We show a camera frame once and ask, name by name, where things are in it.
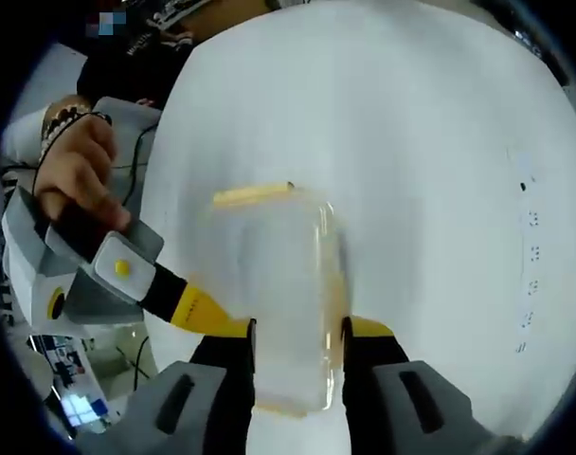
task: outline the clear plastic box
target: clear plastic box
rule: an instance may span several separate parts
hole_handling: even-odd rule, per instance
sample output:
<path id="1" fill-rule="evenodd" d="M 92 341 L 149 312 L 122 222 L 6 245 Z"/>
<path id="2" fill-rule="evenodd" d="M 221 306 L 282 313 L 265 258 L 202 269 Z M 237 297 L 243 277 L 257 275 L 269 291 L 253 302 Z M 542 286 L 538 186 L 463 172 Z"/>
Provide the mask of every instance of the clear plastic box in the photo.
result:
<path id="1" fill-rule="evenodd" d="M 292 184 L 218 193 L 197 243 L 198 284 L 233 318 L 257 320 L 256 405 L 329 407 L 349 313 L 333 208 Z"/>

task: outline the person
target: person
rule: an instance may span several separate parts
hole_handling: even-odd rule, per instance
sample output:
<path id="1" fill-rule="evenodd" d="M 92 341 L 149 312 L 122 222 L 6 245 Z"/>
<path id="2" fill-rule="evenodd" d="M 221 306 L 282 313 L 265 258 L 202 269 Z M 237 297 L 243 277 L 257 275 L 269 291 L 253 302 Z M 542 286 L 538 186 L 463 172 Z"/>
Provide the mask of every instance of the person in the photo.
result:
<path id="1" fill-rule="evenodd" d="M 99 37 L 84 64 L 78 94 L 95 105 L 102 97 L 163 109 L 193 49 L 193 34 L 173 34 L 153 21 L 132 21 L 110 37 Z"/>

